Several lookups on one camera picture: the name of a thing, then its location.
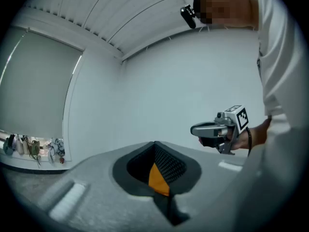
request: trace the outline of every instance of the man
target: man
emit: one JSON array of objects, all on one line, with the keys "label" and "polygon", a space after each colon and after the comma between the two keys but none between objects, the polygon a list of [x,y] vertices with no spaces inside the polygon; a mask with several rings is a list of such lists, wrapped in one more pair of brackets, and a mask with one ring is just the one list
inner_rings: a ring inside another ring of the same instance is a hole
[{"label": "man", "polygon": [[[250,129],[252,147],[265,143],[271,148],[276,136],[308,126],[308,52],[285,5],[280,0],[194,0],[193,9],[202,23],[251,26],[258,31],[257,68],[268,119]],[[232,147],[239,148],[248,148],[246,131]]]}]

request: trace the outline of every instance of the gray carpet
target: gray carpet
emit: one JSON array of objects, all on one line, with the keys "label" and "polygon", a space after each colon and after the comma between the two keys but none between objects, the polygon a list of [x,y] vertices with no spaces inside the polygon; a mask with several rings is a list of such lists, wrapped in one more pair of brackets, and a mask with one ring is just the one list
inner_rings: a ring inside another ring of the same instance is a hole
[{"label": "gray carpet", "polygon": [[2,173],[12,191],[24,196],[31,203],[37,200],[63,174],[26,174],[2,168]]}]

